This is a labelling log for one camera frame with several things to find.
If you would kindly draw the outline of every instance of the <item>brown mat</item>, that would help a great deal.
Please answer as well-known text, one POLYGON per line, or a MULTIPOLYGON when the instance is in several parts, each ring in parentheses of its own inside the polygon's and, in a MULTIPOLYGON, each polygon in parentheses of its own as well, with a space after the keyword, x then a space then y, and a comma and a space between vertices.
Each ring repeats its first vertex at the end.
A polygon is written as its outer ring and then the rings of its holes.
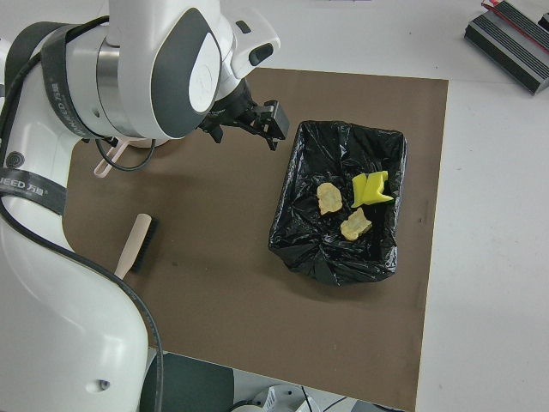
MULTIPOLYGON (((277 99, 290 118, 276 152, 241 130, 227 128, 221 145, 196 131, 158 148, 143 171, 96 179, 95 146, 79 144, 67 239, 114 269, 136 214, 149 213, 159 230, 141 272, 126 279, 149 304, 166 350, 413 409, 448 83, 292 70, 256 70, 249 82, 256 101, 277 99), (306 119, 408 139, 399 266, 388 280, 322 285, 268 251, 293 136, 306 119)), ((144 155, 130 152, 125 164, 144 155)))

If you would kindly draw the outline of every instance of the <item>beige chip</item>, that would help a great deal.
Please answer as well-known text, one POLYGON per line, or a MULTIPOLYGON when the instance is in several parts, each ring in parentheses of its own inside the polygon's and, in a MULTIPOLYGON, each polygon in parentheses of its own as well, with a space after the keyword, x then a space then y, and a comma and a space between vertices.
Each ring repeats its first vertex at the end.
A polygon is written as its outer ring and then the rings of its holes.
POLYGON ((371 221, 366 219, 362 208, 358 208, 349 218, 341 224, 341 234, 347 240, 356 240, 362 233, 368 232, 371 221))
POLYGON ((317 187, 318 207, 320 214, 337 212, 343 207, 340 190, 331 183, 322 183, 317 187))

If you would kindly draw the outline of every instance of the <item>trash bin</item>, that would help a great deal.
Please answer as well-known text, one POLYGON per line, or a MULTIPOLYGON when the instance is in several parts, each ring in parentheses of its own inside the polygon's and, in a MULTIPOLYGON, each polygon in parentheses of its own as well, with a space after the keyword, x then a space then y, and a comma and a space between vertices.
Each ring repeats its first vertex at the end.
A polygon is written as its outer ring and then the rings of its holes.
POLYGON ((396 271, 396 226, 401 207, 407 143, 399 131, 344 122, 306 121, 299 125, 268 248, 287 268, 320 282, 344 285, 379 282, 396 271), (355 241, 340 224, 354 212, 354 176, 386 170, 383 194, 390 203, 363 205, 372 228, 355 241), (317 187, 340 189, 343 207, 320 215, 317 187))

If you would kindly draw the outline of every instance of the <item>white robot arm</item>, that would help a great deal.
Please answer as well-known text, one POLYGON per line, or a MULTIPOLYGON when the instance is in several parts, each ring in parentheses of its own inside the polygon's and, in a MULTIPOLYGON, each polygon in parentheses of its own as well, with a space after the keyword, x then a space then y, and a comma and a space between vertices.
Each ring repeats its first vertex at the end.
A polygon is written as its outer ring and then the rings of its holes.
POLYGON ((108 26, 30 27, 9 52, 0 119, 0 411, 138 408, 143 319, 158 334, 139 297, 64 237, 77 142, 173 139, 196 128, 219 142, 220 127, 231 125, 274 149, 287 133, 278 103, 257 105, 244 79, 280 47, 261 16, 223 15, 218 0, 111 0, 110 10, 108 26))

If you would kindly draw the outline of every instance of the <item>white table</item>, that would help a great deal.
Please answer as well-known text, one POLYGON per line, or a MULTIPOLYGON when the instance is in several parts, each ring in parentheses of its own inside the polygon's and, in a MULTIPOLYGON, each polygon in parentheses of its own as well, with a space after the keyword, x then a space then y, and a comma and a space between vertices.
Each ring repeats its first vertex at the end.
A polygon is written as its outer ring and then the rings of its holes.
MULTIPOLYGON (((513 0, 536 21, 547 0, 513 0)), ((222 0, 279 33, 266 65, 449 79, 417 410, 549 409, 549 92, 463 39, 480 0, 222 0)), ((0 0, 0 33, 85 21, 101 0, 0 0)))

